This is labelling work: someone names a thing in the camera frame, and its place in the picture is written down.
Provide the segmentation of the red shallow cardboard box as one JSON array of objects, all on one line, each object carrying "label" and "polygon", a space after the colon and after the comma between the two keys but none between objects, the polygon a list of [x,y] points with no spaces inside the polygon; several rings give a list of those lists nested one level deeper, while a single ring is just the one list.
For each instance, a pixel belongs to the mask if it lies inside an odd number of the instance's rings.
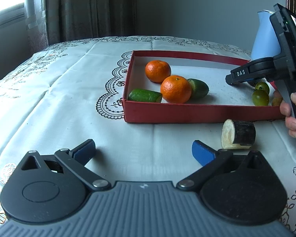
[{"label": "red shallow cardboard box", "polygon": [[[184,104],[134,102],[128,99],[136,89],[160,91],[160,85],[151,82],[145,66],[152,60],[169,63],[173,75],[202,80],[209,93],[202,99]],[[184,51],[136,50],[128,67],[122,98],[125,121],[128,123],[213,123],[227,119],[260,121],[282,119],[277,106],[254,106],[253,89],[248,84],[229,86],[225,77],[242,66],[245,59]]]}]

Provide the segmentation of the brown longan fruit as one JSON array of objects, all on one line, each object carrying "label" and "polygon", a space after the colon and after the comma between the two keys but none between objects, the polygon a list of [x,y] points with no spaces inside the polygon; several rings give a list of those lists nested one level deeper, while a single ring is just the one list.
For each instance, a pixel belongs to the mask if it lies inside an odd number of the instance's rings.
[{"label": "brown longan fruit", "polygon": [[275,97],[273,100],[272,100],[272,106],[280,106],[281,103],[283,101],[283,98],[282,97]]}]

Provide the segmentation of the brown patterned curtain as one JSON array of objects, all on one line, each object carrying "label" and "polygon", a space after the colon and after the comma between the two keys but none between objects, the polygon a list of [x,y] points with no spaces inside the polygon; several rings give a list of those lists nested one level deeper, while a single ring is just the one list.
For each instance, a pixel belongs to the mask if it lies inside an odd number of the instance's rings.
[{"label": "brown patterned curtain", "polygon": [[136,33],[136,0],[25,0],[30,51],[51,44]]}]

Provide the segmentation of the green cucumber piece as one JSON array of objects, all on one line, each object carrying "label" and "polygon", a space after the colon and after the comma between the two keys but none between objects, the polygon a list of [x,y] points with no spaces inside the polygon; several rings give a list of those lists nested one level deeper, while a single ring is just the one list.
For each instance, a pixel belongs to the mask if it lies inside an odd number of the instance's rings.
[{"label": "green cucumber piece", "polygon": [[192,89],[192,93],[190,97],[192,100],[203,98],[208,94],[209,87],[202,80],[188,79],[188,82],[190,83],[190,86]]},{"label": "green cucumber piece", "polygon": [[134,102],[160,103],[162,94],[156,91],[137,88],[130,92],[128,100]]}]

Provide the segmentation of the orange mandarin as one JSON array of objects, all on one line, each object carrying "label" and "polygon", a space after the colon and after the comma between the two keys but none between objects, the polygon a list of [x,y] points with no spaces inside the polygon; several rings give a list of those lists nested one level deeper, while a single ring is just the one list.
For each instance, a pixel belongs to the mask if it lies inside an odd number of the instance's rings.
[{"label": "orange mandarin", "polygon": [[168,103],[183,104],[190,99],[192,87],[184,77],[171,75],[162,82],[160,93]]},{"label": "orange mandarin", "polygon": [[169,63],[162,60],[152,60],[145,66],[146,77],[155,83],[162,83],[171,75]]}]

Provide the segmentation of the green tomato fruit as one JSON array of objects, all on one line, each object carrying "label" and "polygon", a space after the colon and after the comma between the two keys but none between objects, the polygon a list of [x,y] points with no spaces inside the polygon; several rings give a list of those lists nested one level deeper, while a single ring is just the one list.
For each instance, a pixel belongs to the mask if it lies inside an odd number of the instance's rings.
[{"label": "green tomato fruit", "polygon": [[263,90],[265,91],[267,94],[270,93],[270,88],[269,88],[269,85],[266,83],[266,82],[258,82],[256,85],[255,85],[255,90]]},{"label": "green tomato fruit", "polygon": [[268,106],[269,101],[269,95],[263,89],[255,90],[252,94],[252,102],[255,106]]}]

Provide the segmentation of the white embroidered tablecloth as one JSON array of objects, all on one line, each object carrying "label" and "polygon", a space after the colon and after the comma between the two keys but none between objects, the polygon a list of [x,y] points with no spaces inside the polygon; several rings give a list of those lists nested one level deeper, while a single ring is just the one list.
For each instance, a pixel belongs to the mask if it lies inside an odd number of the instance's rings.
[{"label": "white embroidered tablecloth", "polygon": [[[223,150],[213,123],[128,123],[122,98],[133,51],[249,60],[233,45],[162,36],[51,45],[0,81],[0,236],[296,236],[296,140],[282,119],[252,122],[201,190],[177,183],[201,165],[200,140]],[[54,156],[93,139],[85,167],[111,183],[90,191]]]}]

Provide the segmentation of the blue electric kettle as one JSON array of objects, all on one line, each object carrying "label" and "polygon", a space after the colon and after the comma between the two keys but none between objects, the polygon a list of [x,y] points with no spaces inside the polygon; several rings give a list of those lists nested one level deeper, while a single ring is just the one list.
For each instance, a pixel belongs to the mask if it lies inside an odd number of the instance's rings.
[{"label": "blue electric kettle", "polygon": [[280,44],[270,21],[273,13],[268,10],[258,12],[259,27],[251,51],[251,60],[274,57],[281,53]]}]

